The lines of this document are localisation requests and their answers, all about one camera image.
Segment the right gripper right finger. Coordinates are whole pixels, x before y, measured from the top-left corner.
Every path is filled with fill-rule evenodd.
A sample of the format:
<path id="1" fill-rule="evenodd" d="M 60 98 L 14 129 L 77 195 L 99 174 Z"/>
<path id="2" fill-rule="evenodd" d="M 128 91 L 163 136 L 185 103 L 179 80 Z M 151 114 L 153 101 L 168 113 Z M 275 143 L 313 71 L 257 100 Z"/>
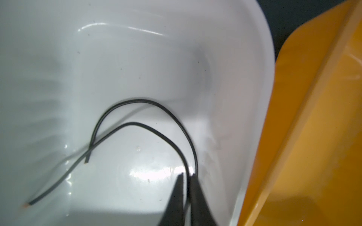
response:
<path id="1" fill-rule="evenodd" d="M 192 226 L 217 226 L 196 175 L 190 177 L 189 195 Z"/>

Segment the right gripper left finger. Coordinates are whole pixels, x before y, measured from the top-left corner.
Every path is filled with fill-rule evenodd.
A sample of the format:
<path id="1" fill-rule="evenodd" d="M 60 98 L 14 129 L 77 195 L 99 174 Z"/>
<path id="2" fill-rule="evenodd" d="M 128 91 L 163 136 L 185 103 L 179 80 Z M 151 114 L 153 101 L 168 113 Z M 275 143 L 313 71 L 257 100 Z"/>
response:
<path id="1" fill-rule="evenodd" d="M 184 226 L 183 184 L 184 176 L 180 174 L 177 176 L 168 205 L 158 224 L 159 226 Z"/>

